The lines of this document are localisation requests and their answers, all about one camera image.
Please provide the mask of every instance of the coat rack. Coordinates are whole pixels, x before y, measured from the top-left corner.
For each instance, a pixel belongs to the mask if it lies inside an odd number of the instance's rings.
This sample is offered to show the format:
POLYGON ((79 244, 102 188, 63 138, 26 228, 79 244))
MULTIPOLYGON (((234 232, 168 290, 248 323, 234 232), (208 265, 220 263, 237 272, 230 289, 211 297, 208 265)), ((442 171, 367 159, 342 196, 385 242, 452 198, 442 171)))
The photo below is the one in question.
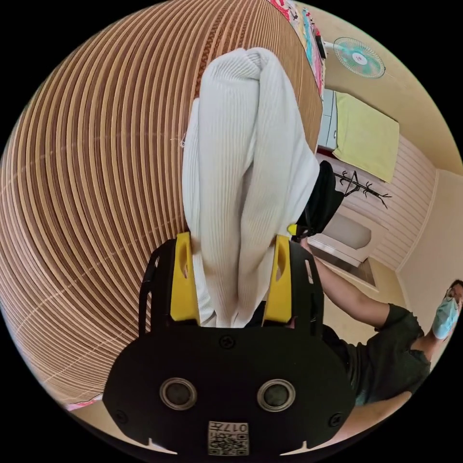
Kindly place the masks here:
POLYGON ((344 193, 344 197, 349 196, 350 194, 355 193, 356 191, 363 190, 363 194, 365 195, 365 197, 367 197, 367 193, 370 193, 373 196, 376 196, 377 198, 381 200, 384 207, 387 209, 386 203, 384 202, 383 198, 392 198, 392 196, 389 193, 379 194, 377 191, 372 190, 370 187, 371 185, 373 185, 373 183, 371 182, 367 182, 365 185, 362 185, 361 183, 359 183, 358 177, 357 177, 357 171, 354 170, 352 177, 348 177, 347 171, 343 171, 342 175, 336 174, 336 173, 334 175, 340 178, 341 185, 343 185, 343 182, 348 182, 346 192, 344 193), (351 185, 355 185, 355 186, 349 191, 349 187, 351 185))

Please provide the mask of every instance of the qr code sticker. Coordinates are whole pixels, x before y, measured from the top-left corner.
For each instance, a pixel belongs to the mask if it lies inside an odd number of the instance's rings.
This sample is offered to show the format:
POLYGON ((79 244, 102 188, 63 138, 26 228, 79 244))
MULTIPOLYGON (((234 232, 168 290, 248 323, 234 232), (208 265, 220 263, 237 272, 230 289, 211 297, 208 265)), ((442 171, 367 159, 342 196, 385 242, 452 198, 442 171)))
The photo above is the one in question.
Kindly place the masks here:
POLYGON ((247 423, 209 422, 209 455, 239 457, 249 455, 247 423))

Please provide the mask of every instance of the yellow towel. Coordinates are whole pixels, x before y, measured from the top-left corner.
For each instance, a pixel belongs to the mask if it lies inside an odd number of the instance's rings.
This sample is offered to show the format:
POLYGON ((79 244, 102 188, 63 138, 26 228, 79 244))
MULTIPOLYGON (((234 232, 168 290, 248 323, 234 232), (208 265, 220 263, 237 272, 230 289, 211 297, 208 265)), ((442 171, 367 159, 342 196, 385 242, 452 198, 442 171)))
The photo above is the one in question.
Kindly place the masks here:
POLYGON ((335 93, 338 147, 333 154, 391 183, 399 147, 399 124, 347 93, 335 93))

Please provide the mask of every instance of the dark green shirt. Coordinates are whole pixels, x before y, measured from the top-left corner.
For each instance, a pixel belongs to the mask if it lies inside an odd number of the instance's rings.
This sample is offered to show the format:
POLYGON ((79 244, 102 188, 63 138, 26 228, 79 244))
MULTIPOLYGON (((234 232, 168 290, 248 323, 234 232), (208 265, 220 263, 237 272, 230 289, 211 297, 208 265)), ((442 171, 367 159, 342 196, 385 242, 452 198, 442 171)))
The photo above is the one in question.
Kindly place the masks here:
POLYGON ((389 306, 386 323, 375 330, 378 334, 366 345, 341 340, 347 349, 347 371, 357 405, 389 399, 407 390, 415 392, 430 372, 424 353, 411 349, 424 335, 418 320, 403 307, 389 306))

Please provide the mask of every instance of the white towel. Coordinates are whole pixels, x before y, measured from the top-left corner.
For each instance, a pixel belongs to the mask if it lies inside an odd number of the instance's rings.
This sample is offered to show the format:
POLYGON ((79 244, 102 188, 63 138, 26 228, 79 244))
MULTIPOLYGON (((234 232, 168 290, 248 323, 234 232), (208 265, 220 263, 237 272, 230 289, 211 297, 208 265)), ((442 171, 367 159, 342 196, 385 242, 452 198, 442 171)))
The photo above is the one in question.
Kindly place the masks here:
POLYGON ((206 68, 185 137, 183 205, 202 326, 244 327, 265 297, 275 235, 318 177, 278 58, 238 49, 206 68))

